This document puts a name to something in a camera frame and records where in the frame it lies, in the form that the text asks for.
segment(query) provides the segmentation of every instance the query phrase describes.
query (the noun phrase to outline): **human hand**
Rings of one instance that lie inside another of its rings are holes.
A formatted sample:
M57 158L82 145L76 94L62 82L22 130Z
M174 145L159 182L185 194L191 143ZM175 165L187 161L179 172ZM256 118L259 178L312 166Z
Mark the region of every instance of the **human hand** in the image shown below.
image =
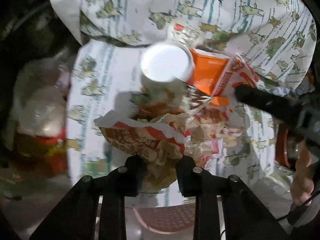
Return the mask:
M311 197L311 192L314 189L312 181L314 173L310 169L311 153L307 149L305 141L301 143L301 146L302 149L296 162L296 172L291 185L291 196L293 202L298 206Z

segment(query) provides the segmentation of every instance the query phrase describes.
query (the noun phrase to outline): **orange paper box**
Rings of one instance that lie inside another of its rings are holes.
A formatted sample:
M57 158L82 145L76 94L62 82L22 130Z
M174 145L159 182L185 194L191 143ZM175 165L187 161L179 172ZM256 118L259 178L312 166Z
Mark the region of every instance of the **orange paper box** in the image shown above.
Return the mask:
M194 86L211 95L230 58L223 54L206 52L200 49L191 49L190 51L196 66L193 74Z

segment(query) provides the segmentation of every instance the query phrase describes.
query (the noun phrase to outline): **finger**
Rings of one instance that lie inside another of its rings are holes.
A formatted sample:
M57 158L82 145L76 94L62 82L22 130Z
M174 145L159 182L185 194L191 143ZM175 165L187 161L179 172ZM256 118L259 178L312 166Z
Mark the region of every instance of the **finger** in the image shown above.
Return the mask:
M297 195L292 195L292 200L293 202L300 206L302 205L305 201L307 201L309 198L311 197L310 194L306 193L306 192L302 192L301 194L297 194Z
M296 162L296 171L303 171L306 167L311 164L311 153L306 147L305 141L301 143L301 151L299 153L299 158Z
M304 172L303 174L296 174L294 180L295 183L298 183L301 186L304 192L310 194L313 191L314 183L308 173Z
M290 192L291 192L291 196L292 196L294 203L296 205L301 205L300 198L301 198L302 194L304 193L304 191L301 187L301 184L298 183L297 181L293 181L293 184L291 185Z

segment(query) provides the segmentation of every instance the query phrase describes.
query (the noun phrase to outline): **black cable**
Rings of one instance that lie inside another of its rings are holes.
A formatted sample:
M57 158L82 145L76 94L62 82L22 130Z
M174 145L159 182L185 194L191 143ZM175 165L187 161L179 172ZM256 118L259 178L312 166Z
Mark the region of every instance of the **black cable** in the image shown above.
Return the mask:
M320 194L320 190L318 190L314 195L312 195L310 198L308 198L305 202L303 202L303 204L301 206L305 206L306 204L308 204L311 200L313 200L316 196L318 196ZM276 221L281 221L281 220L284 220L286 218L288 218L290 212L288 214L286 214L285 216L283 217L280 217L278 219L276 219Z
M222 233L221 233L221 235L220 235L220 240L222 239L222 235L223 235L223 233L225 233L226 232L226 230L223 230L222 231Z

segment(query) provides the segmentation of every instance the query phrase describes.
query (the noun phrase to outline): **trash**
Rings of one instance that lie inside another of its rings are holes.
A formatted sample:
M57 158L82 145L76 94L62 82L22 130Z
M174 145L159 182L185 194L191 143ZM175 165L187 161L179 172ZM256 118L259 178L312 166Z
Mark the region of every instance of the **trash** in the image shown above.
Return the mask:
M202 92L211 95L230 57L200 49L192 49L191 53L195 62L193 84Z
M185 137L173 127L160 120L139 122L113 110L95 124L111 145L148 163L142 190L160 190L177 179L175 164L182 158Z
M45 137L61 133L69 76L67 66L53 58L33 60L23 67L17 76L12 106L19 133Z
M20 168L53 176L67 169L65 118L70 72L67 61L43 58L18 73L5 146Z
M96 119L95 125L112 146L137 154L148 163L144 191L169 187L177 179L174 168L183 154L204 167L210 158L221 156L223 144L234 146L230 142L236 143L242 133L242 128L225 125L218 109L202 110L201 116L165 114L150 122L130 119L112 110Z
M139 107L139 116L156 118L163 114L188 113L194 115L207 106L212 98L193 86L179 83L176 89L152 87L143 92L132 93L131 102Z
M195 48L203 43L204 34L199 27L193 28L181 20L173 20L168 26L169 41L184 45L186 48Z
M140 65L145 77L166 86L175 79L187 82L194 70L188 48L169 41L149 46L141 57Z
M65 124L66 102L55 86L38 89L19 113L18 133L31 136L55 137Z
M228 106L229 105L229 98L227 97L213 97L210 105L213 106Z

